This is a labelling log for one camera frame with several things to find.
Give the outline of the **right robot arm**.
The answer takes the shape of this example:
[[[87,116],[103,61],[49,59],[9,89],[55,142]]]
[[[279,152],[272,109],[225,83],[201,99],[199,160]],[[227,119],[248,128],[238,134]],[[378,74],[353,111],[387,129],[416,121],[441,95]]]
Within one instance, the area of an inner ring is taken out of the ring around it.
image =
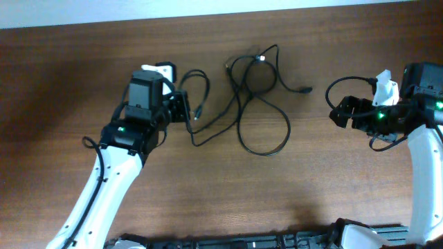
[[[413,213],[406,248],[442,247],[442,65],[407,64],[400,84],[385,70],[366,77],[373,99],[344,97],[331,100],[330,119],[339,127],[348,123],[389,150],[407,142],[413,168]]]

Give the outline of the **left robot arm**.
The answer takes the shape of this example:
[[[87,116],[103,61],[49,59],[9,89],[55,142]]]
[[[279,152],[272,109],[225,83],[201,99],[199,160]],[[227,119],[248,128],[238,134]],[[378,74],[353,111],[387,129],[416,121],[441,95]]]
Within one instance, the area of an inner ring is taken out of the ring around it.
[[[84,137],[96,151],[91,175],[72,212],[49,248],[102,248],[120,204],[144,168],[149,154],[164,142],[159,136],[172,122],[188,117],[186,93],[174,83],[172,66],[144,65],[134,71],[123,100],[100,135]]]

